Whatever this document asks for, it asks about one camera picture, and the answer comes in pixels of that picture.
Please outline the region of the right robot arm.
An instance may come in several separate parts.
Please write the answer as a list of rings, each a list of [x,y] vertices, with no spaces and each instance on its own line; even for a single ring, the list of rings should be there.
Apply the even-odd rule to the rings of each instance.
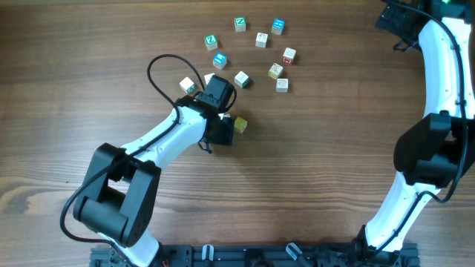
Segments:
[[[430,200],[446,203],[474,163],[474,92],[469,1],[388,1],[376,22],[401,40],[394,50],[422,52],[426,102],[421,121],[397,141],[394,182],[377,214],[361,228],[351,262],[391,266]]]

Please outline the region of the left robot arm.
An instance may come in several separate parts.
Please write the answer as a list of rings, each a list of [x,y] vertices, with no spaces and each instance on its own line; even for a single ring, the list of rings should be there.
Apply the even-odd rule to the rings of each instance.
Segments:
[[[72,199],[73,217],[101,235],[129,266],[155,266],[162,250],[148,231],[162,170],[199,142],[229,145],[233,120],[217,106],[186,96],[168,117],[121,147],[96,149]]]

